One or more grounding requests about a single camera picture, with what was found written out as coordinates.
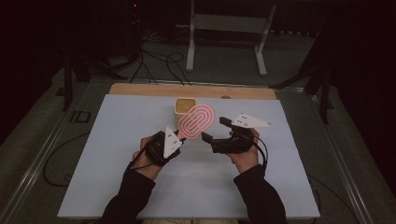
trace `person's right hand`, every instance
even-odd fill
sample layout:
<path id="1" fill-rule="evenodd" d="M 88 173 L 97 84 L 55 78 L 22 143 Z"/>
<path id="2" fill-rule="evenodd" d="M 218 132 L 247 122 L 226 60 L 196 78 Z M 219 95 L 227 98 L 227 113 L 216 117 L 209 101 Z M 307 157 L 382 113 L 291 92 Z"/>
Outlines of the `person's right hand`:
<path id="1" fill-rule="evenodd" d="M 255 129 L 250 129 L 253 133 L 254 142 L 257 144 L 259 141 L 260 134 Z M 246 170 L 252 168 L 259 164 L 259 152 L 255 146 L 252 146 L 248 151 L 243 153 L 230 153 L 226 154 L 231 158 L 233 164 L 235 164 L 236 169 L 238 170 L 239 174 L 244 173 Z"/>

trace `black cable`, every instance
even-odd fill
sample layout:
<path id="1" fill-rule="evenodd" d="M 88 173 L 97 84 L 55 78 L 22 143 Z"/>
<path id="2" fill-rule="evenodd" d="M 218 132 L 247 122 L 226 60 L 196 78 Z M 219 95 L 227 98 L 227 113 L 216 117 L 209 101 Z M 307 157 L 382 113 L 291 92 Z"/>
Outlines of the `black cable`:
<path id="1" fill-rule="evenodd" d="M 108 68 L 119 72 L 124 69 L 127 69 L 128 67 L 132 66 L 134 63 L 136 63 L 136 59 L 132 58 L 132 59 L 128 59 L 128 61 L 124 63 L 110 65 Z"/>
<path id="2" fill-rule="evenodd" d="M 320 212 L 320 208 L 321 208 L 321 199 L 320 199 L 320 194 L 319 194 L 319 191 L 318 191 L 318 189 L 315 187 L 315 185 L 312 183 L 312 181 L 308 178 L 308 182 L 309 182 L 309 185 L 311 186 L 311 189 L 313 189 L 313 191 L 315 192 L 315 194 L 317 195 L 317 206 L 318 206 L 318 210 L 319 210 L 319 212 Z M 317 218 L 314 218 L 314 220 L 312 221 L 312 223 L 311 224 L 315 224 L 315 223 L 317 223 Z"/>
<path id="3" fill-rule="evenodd" d="M 172 69 L 169 67 L 169 59 L 172 60 L 172 61 L 176 64 L 177 68 L 181 71 L 181 75 L 184 77 L 184 79 L 187 80 L 187 82 L 188 82 L 189 85 L 191 86 L 190 81 L 187 79 L 187 77 L 186 77 L 186 75 L 184 74 L 183 70 L 181 69 L 180 65 L 171 57 L 171 56 L 174 55 L 174 54 L 180 54 L 180 53 L 171 53 L 171 54 L 169 54 L 168 56 L 166 56 L 166 67 L 168 68 L 169 72 L 175 77 L 176 74 L 174 74 L 174 73 L 172 72 Z"/>
<path id="4" fill-rule="evenodd" d="M 52 150 L 52 152 L 49 154 L 49 157 L 47 158 L 46 162 L 44 163 L 44 167 L 43 167 L 43 177 L 44 177 L 44 180 L 45 180 L 48 184 L 50 184 L 50 185 L 52 185 L 52 186 L 55 186 L 55 187 L 67 187 L 67 186 L 69 185 L 69 184 L 57 184 L 57 183 L 51 182 L 51 181 L 47 178 L 47 166 L 48 166 L 48 163 L 49 163 L 50 159 L 52 158 L 52 156 L 55 154 L 55 152 L 57 152 L 59 149 L 61 149 L 61 148 L 64 147 L 65 145 L 67 145 L 67 144 L 69 144 L 69 143 L 71 143 L 71 142 L 73 142 L 73 141 L 79 139 L 80 137 L 86 136 L 86 135 L 88 135 L 88 134 L 90 134 L 90 133 L 84 133 L 84 134 L 81 134 L 81 135 L 79 135 L 79 136 L 76 136 L 76 137 L 74 137 L 74 138 L 72 138 L 72 139 L 70 139 L 70 140 L 68 140 L 68 141 L 65 141 L 64 143 L 60 144 L 58 147 L 56 147 L 55 149 Z"/>
<path id="5" fill-rule="evenodd" d="M 166 35 L 162 36 L 162 37 L 164 37 L 163 39 L 152 39 L 151 37 L 153 37 L 155 35 L 161 35 L 161 33 L 160 32 L 155 32 L 155 33 L 151 34 L 150 36 L 148 36 L 147 41 L 160 43 L 160 42 L 164 42 L 164 41 L 169 40 L 169 37 L 166 36 Z"/>
<path id="6" fill-rule="evenodd" d="M 143 55 L 142 55 L 142 59 L 139 59 L 139 66 L 137 67 L 137 69 L 134 71 L 134 74 L 131 77 L 131 80 L 129 80 L 129 83 L 132 83 L 132 81 L 134 80 L 134 78 L 137 76 L 137 73 L 139 72 L 140 68 L 143 65 Z"/>
<path id="7" fill-rule="evenodd" d="M 260 137 L 254 136 L 255 138 L 259 139 L 260 142 L 262 142 L 262 144 L 264 145 L 265 152 L 266 152 L 266 155 L 265 155 L 264 152 L 262 151 L 262 148 L 254 140 L 248 138 L 247 136 L 244 136 L 243 134 L 238 134 L 238 136 L 243 137 L 243 138 L 247 139 L 248 141 L 251 141 L 253 146 L 255 148 L 257 148 L 257 150 L 260 151 L 260 154 L 262 154 L 262 168 L 264 169 L 264 172 L 265 172 L 265 170 L 267 169 L 267 164 L 268 164 L 268 149 L 267 149 L 267 145 L 264 144 L 264 142 L 260 139 Z"/>
<path id="8" fill-rule="evenodd" d="M 265 143 L 260 139 L 260 137 L 257 137 L 257 136 L 254 136 L 254 137 L 257 138 L 262 143 L 262 145 L 264 146 L 265 152 L 266 152 L 265 162 L 268 162 L 268 148 L 267 148 L 267 145 L 265 145 Z"/>
<path id="9" fill-rule="evenodd" d="M 93 221 L 96 221 L 96 219 L 84 219 L 79 224 L 89 224 Z"/>
<path id="10" fill-rule="evenodd" d="M 67 183 L 70 183 L 71 180 L 72 180 L 71 175 L 64 175 L 64 181 L 66 181 Z"/>
<path id="11" fill-rule="evenodd" d="M 146 68 L 146 72 L 148 73 L 148 74 L 147 74 L 147 76 L 148 76 L 148 84 L 151 83 L 151 79 L 153 79 L 154 82 L 158 85 L 157 80 L 156 80 L 155 77 L 150 73 L 149 67 L 148 67 L 145 63 L 143 63 L 143 61 L 142 61 L 142 64 L 143 64 L 143 66 Z"/>
<path id="12" fill-rule="evenodd" d="M 180 62 L 182 62 L 184 60 L 184 54 L 178 53 L 178 52 L 174 52 L 174 53 L 171 53 L 169 55 L 164 55 L 164 54 L 161 54 L 161 53 L 156 53 L 156 52 L 148 51 L 148 50 L 145 50 L 145 49 L 142 49 L 142 51 L 144 53 L 146 53 L 148 56 L 150 56 L 150 57 L 152 57 L 154 59 L 157 59 L 157 60 L 159 60 L 161 62 L 164 62 L 166 64 L 166 67 L 167 67 L 168 71 L 171 73 L 171 75 L 173 77 L 175 77 L 184 86 L 184 82 L 172 71 L 172 69 L 169 66 L 169 63 L 175 63 L 177 65 L 178 70 L 181 72 L 181 75 L 186 79 L 186 81 L 191 86 L 191 83 L 187 79 L 186 75 L 184 74 L 183 69 L 178 64 L 178 63 L 180 63 Z M 180 59 L 175 60 L 174 58 L 172 58 L 173 55 L 180 55 L 181 57 L 180 57 Z"/>
<path id="13" fill-rule="evenodd" d="M 306 173 L 310 178 L 316 180 L 321 186 L 323 186 L 324 188 L 326 188 L 329 192 L 331 192 L 335 197 L 338 198 L 338 200 L 340 200 L 341 203 L 344 204 L 344 206 L 349 210 L 350 214 L 356 219 L 357 223 L 359 224 L 359 219 L 356 217 L 355 212 L 353 212 L 353 210 L 349 207 L 349 205 L 347 205 L 347 203 L 343 200 L 343 198 L 341 198 L 341 196 L 339 196 L 334 190 L 332 190 L 330 187 L 328 187 L 326 184 L 324 184 L 323 182 L 321 182 L 320 180 L 318 180 L 317 178 L 315 178 L 314 176 L 312 176 L 309 173 Z"/>
<path id="14" fill-rule="evenodd" d="M 136 155 L 136 157 L 131 161 L 131 163 L 130 163 L 129 166 L 127 167 L 127 170 L 128 170 L 128 168 L 129 168 L 129 169 L 133 169 L 133 170 L 138 170 L 138 169 L 142 169 L 142 168 L 148 167 L 148 166 L 150 166 L 150 165 L 152 165 L 152 164 L 155 163 L 155 162 L 152 162 L 152 163 L 150 163 L 150 164 L 148 164 L 148 165 L 144 165 L 144 166 L 141 166 L 141 167 L 132 168 L 132 167 L 134 167 L 134 164 L 136 163 L 137 159 L 139 159 L 139 157 L 140 157 L 140 156 L 147 150 L 147 148 L 149 147 L 149 144 L 151 143 L 151 141 L 152 141 L 152 139 L 153 139 L 152 137 L 153 137 L 153 136 L 151 136 L 150 139 L 148 140 L 148 142 L 142 147 L 142 149 L 140 149 L 139 153 Z"/>

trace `white metal frame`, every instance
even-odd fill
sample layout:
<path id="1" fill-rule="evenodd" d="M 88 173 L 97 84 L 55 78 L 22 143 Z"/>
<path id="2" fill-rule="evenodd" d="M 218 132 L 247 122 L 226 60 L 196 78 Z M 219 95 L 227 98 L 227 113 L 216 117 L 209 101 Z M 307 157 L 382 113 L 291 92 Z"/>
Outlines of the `white metal frame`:
<path id="1" fill-rule="evenodd" d="M 259 66 L 260 76 L 265 77 L 267 71 L 265 69 L 264 59 L 262 57 L 262 49 L 265 40 L 268 36 L 271 27 L 271 21 L 274 17 L 276 6 L 271 7 L 267 18 L 250 18 L 250 17 L 235 17 L 235 16 L 220 16 L 220 15 L 206 15 L 195 14 L 195 1 L 191 0 L 191 17 L 190 17 L 190 44 L 189 52 L 187 54 L 186 70 L 192 71 L 194 66 L 195 54 L 195 29 L 219 30 L 219 31 L 236 31 L 262 34 L 262 41 L 258 46 L 255 46 L 254 53 L 256 54 L 257 65 Z"/>

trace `pink oval object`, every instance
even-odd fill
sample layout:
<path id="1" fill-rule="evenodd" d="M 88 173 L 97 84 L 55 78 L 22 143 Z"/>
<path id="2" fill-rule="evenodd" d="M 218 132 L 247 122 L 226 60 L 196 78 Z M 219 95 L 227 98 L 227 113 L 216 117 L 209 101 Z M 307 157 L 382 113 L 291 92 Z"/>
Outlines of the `pink oval object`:
<path id="1" fill-rule="evenodd" d="M 198 137 L 212 125 L 215 112 L 210 105 L 195 105 L 178 121 L 179 139 Z"/>

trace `black sleeve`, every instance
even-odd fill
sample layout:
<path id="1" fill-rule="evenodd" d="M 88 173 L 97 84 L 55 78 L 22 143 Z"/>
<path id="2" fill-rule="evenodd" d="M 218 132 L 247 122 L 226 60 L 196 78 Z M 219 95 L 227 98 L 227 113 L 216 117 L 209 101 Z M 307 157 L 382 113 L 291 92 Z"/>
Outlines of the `black sleeve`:
<path id="1" fill-rule="evenodd" d="M 233 182 L 247 205 L 250 223 L 287 224 L 285 207 L 276 190 L 264 180 L 264 170 L 261 165 L 245 171 Z"/>
<path id="2" fill-rule="evenodd" d="M 149 202 L 155 183 L 128 169 L 122 179 L 119 193 L 108 203 L 103 216 L 96 223 L 138 223 L 139 214 Z"/>

